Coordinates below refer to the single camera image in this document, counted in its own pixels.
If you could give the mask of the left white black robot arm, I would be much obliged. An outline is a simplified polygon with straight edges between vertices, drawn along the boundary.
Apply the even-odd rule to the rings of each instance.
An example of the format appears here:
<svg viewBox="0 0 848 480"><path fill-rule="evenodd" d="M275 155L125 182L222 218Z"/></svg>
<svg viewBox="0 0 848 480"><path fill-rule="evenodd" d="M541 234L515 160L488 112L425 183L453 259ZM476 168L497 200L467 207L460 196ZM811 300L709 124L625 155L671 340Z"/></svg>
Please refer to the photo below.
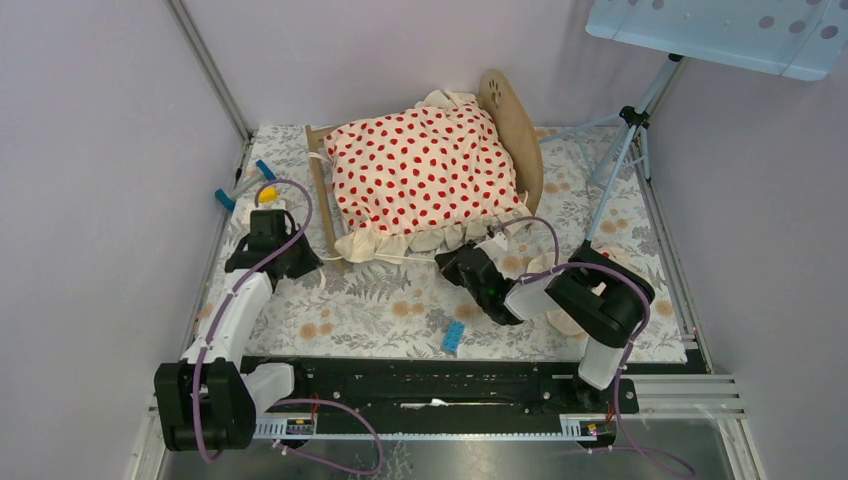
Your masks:
<svg viewBox="0 0 848 480"><path fill-rule="evenodd" d="M252 441L259 413L277 402L296 411L310 385L287 364L241 371L247 340L278 282L297 279L322 262L304 229L284 209L253 210L249 232L225 263L224 291L215 314L177 362L161 364L154 391L164 444L213 459Z"/></svg>

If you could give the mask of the large strawberry print cushion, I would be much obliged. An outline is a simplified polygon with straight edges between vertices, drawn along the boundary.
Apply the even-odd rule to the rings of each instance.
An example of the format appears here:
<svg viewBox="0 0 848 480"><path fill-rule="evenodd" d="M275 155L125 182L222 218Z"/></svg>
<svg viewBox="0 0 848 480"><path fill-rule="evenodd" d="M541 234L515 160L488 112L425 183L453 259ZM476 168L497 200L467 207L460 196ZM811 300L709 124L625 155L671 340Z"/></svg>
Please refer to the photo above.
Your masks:
<svg viewBox="0 0 848 480"><path fill-rule="evenodd" d="M339 126L323 146L346 228L334 248L352 263L456 248L530 213L492 115L470 94L434 91Z"/></svg>

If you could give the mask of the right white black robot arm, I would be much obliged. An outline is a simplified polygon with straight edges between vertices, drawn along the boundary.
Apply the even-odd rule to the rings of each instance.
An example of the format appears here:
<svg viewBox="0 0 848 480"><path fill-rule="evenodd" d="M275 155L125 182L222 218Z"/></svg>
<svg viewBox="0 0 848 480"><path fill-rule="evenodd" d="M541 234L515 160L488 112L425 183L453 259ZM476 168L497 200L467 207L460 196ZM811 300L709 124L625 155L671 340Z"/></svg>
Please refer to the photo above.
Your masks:
<svg viewBox="0 0 848 480"><path fill-rule="evenodd" d="M551 311L574 320L588 335L573 386L575 402L597 412L612 400L612 383L650 318L655 291L645 279L588 244L567 262L525 279L503 276L473 243L438 254L435 262L497 324L517 325Z"/></svg>

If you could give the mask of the wooden pet bed frame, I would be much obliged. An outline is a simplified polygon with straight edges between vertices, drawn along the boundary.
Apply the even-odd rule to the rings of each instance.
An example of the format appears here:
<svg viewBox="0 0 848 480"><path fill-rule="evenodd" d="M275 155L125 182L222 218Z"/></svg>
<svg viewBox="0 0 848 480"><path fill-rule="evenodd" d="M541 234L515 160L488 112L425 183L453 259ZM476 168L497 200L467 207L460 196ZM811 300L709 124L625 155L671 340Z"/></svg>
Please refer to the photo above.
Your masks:
<svg viewBox="0 0 848 480"><path fill-rule="evenodd" d="M526 202L530 213L525 217L533 216L540 203L544 183L544 162L536 131L521 101L506 76L497 69L490 69L483 74L476 93L465 94L472 95L478 100L480 106L492 115L499 139L513 158L517 171L517 186L529 195ZM323 139L335 128L346 124L322 129L311 128L306 132L312 176L317 187L316 203L320 211L325 239L331 257L339 262L350 262L342 258L334 248L337 238L345 234L346 228L333 197L332 164L326 158ZM486 233L489 228L501 225L513 228L520 218L489 225ZM399 262L410 253L420 252L408 252Z"/></svg>

